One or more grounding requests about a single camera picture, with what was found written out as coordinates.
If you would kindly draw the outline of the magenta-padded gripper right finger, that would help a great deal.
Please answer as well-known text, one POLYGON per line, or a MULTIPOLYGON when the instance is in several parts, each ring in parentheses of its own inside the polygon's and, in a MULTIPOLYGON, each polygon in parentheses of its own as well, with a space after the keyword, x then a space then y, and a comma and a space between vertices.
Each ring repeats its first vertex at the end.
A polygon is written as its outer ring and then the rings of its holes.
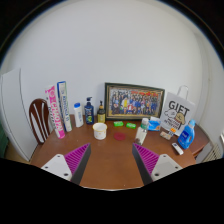
POLYGON ((182 167, 167 154, 158 155, 138 144, 132 145, 132 154, 144 185, 182 169, 182 167))

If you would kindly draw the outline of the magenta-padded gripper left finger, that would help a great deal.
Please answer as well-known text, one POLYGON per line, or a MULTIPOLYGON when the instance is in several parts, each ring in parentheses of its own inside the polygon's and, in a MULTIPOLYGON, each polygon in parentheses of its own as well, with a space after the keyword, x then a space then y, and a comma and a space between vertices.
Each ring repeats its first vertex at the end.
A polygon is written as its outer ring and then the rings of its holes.
POLYGON ((87 143, 66 155, 56 154, 42 169, 79 185, 90 154, 91 144, 87 143))

